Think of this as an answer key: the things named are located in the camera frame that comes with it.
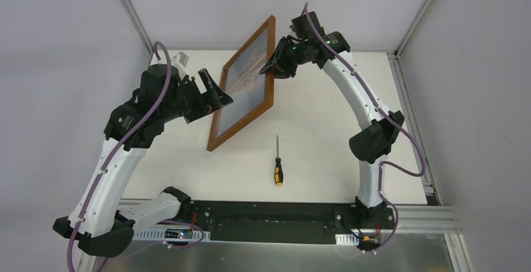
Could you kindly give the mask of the brown wooden photo frame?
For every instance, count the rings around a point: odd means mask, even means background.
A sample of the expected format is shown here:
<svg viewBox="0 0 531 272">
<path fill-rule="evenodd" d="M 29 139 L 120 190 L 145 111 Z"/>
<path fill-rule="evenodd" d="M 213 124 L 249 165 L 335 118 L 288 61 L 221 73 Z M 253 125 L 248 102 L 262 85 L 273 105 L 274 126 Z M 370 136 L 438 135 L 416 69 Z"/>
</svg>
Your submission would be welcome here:
<svg viewBox="0 0 531 272">
<path fill-rule="evenodd" d="M 233 102 L 212 117 L 206 150 L 214 151 L 274 104 L 274 78 L 260 70 L 276 47 L 276 17 L 269 16 L 223 66 L 219 86 Z"/>
</svg>

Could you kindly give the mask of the black orange handle screwdriver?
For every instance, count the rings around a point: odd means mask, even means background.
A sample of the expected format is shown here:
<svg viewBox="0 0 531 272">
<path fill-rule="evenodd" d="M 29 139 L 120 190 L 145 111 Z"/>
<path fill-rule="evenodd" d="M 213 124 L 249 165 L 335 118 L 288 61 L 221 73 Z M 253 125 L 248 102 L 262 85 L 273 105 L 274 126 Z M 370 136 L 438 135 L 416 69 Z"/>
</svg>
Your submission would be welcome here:
<svg viewBox="0 0 531 272">
<path fill-rule="evenodd" d="M 277 186 L 283 185 L 284 182 L 284 173 L 282 170 L 281 157 L 280 157 L 280 148 L 279 148 L 279 136 L 276 135 L 276 165 L 274 172 L 274 180 Z"/>
</svg>

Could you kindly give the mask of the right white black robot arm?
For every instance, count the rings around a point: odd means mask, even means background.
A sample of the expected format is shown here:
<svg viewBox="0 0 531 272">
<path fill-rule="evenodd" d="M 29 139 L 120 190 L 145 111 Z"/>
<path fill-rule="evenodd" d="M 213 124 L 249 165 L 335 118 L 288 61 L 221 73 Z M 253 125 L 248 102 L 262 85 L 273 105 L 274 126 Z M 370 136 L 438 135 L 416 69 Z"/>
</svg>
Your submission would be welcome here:
<svg viewBox="0 0 531 272">
<path fill-rule="evenodd" d="M 297 67 L 316 64 L 336 84 L 351 107 L 360 132 L 349 139 L 349 148 L 359 162 L 360 187 L 355 198 L 356 222 L 371 228 L 379 222 L 388 204 L 380 195 L 379 169 L 396 142 L 405 117 L 392 112 L 364 81 L 343 35 L 325 34 L 315 12 L 304 11 L 292 20 L 294 36 L 281 38 L 260 73 L 277 79 L 293 78 Z"/>
</svg>

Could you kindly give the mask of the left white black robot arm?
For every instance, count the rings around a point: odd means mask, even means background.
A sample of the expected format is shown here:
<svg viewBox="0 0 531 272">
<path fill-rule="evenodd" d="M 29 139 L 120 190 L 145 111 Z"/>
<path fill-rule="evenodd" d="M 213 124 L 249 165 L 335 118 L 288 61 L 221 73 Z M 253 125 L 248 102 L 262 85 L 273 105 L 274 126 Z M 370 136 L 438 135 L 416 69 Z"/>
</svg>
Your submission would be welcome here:
<svg viewBox="0 0 531 272">
<path fill-rule="evenodd" d="M 90 256 L 114 258 L 136 233 L 166 219 L 179 225 L 190 219 L 190 197 L 173 187 L 128 209 L 119 209 L 118 203 L 167 122 L 183 118 L 190 123 L 232 103 L 206 69 L 199 76 L 204 92 L 183 67 L 154 64 L 142 73 L 139 88 L 110 115 L 101 157 L 81 202 L 72 214 L 54 222 L 54 231 L 74 239 Z"/>
</svg>

